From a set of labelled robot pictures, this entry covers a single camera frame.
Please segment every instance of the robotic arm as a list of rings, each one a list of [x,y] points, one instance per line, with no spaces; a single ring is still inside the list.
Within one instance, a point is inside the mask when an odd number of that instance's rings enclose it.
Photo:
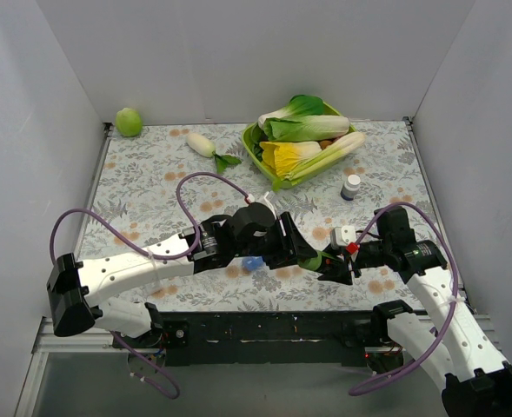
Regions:
[[[80,334],[92,327],[137,339],[162,334],[163,319],[154,305],[124,301],[116,295],[164,278],[224,268],[240,256],[261,256],[270,269],[298,264],[321,274],[321,281],[346,285],[362,269],[387,265],[421,301],[436,328],[442,328],[454,300],[451,274],[441,251],[431,241],[416,241],[406,210],[400,207],[381,215],[377,230],[379,239],[355,247],[354,227],[335,228],[330,245],[317,251],[304,240],[288,212],[277,216],[269,204],[252,202],[233,216],[216,215],[202,222],[198,247],[174,261],[154,261],[135,253],[85,261],[62,255],[47,284],[55,335]],[[175,255],[193,242],[190,228],[145,250]],[[434,340],[401,301],[376,306],[371,319],[382,341],[396,341],[414,358]],[[512,367],[462,302],[456,304],[443,344],[421,366],[442,391],[451,417],[512,416]]]

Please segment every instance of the white bottle cap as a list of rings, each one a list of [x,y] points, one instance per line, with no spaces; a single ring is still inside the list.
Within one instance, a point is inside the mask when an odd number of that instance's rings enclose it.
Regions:
[[[344,187],[351,191],[357,191],[360,188],[360,182],[362,182],[362,180],[358,175],[349,175],[344,183]]]

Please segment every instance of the gray floor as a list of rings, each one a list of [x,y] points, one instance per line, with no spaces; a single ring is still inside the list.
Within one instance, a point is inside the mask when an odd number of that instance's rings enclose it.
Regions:
[[[365,376],[336,364],[173,367],[183,395],[167,400],[130,378],[125,354],[50,354],[35,416],[446,416],[418,369],[392,387],[349,397]]]

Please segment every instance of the flower pattern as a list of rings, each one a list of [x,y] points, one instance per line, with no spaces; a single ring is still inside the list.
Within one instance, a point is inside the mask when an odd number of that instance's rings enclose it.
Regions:
[[[364,146],[327,172],[293,189],[280,190],[276,207],[288,210],[306,240],[324,248],[335,226],[363,228],[375,209],[390,202],[414,202],[435,220],[434,210],[404,122],[354,122],[368,137]],[[243,162],[225,176],[255,196],[270,191],[270,182],[257,170],[240,142],[245,124],[147,126],[139,137],[113,132],[97,185],[93,209],[140,246],[159,242],[189,226],[178,207],[175,188],[181,178],[197,171],[215,171],[215,162],[186,144],[190,131],[208,137],[219,154]],[[362,178],[352,202],[340,197],[346,175]],[[224,183],[196,177],[183,187],[183,199],[198,221],[215,214],[233,214],[242,196]],[[419,239],[435,240],[414,212],[410,222]],[[98,258],[128,251],[98,222],[89,221],[80,256]],[[317,280],[299,267],[260,268],[252,273],[234,260],[227,268],[194,276],[175,277],[119,295],[130,301],[149,301],[162,311],[277,311],[372,309],[377,303],[420,302],[399,276],[387,268],[363,271],[353,286]]]

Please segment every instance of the white wall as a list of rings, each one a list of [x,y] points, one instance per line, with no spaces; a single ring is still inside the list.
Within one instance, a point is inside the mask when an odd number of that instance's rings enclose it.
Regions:
[[[253,122],[294,94],[416,113],[473,0],[37,0],[97,113]]]
[[[512,2],[475,1],[416,137],[466,289],[512,363]]]
[[[48,308],[50,228],[83,205],[103,125],[33,0],[0,2],[0,416]],[[69,250],[78,219],[57,241]]]

